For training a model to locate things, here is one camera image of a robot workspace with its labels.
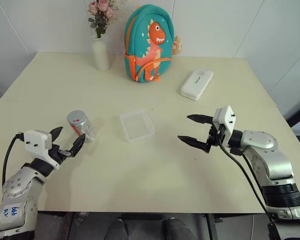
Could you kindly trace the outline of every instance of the transparent plastic box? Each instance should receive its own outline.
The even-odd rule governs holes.
[[[120,115],[126,139],[132,143],[155,134],[155,126],[145,110]]]

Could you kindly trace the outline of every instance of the cartoon dinosaur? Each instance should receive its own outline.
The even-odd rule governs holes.
[[[161,28],[158,22],[154,22],[152,19],[150,20],[150,25],[148,25],[148,38],[146,41],[150,44],[150,47],[147,47],[147,51],[145,55],[143,54],[142,57],[135,58],[135,62],[139,66],[143,66],[146,63],[161,58],[161,53],[163,49],[159,47],[159,45],[163,44],[166,41],[166,33]],[[159,69],[160,69],[160,62],[156,62],[150,64],[144,69],[144,79],[146,81],[159,81]]]

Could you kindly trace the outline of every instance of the pink rose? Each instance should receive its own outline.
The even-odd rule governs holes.
[[[100,0],[98,3],[98,8],[101,12],[105,12],[108,9],[108,2],[106,0]]]
[[[89,10],[91,14],[96,15],[98,13],[98,5],[95,1],[89,4]]]
[[[114,16],[115,11],[112,9],[112,7],[109,7],[107,11],[104,13],[107,19],[111,19]]]

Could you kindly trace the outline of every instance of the white power bank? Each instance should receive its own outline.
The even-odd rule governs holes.
[[[206,89],[214,73],[209,70],[195,70],[181,87],[180,94],[192,100],[198,100]]]

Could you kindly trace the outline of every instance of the teal backpack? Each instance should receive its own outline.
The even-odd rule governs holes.
[[[130,16],[124,32],[125,69],[139,83],[159,81],[171,63],[174,26],[161,7],[146,4]]]

